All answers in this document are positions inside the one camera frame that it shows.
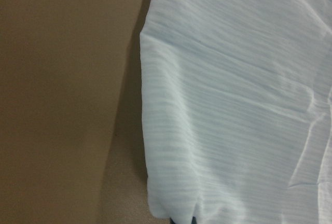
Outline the light blue button-up shirt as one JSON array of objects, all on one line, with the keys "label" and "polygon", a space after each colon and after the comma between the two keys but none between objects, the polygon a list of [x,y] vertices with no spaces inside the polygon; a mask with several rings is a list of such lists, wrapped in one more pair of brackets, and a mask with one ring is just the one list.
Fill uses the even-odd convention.
[{"label": "light blue button-up shirt", "polygon": [[151,0],[148,206],[175,223],[331,223],[331,0]]}]

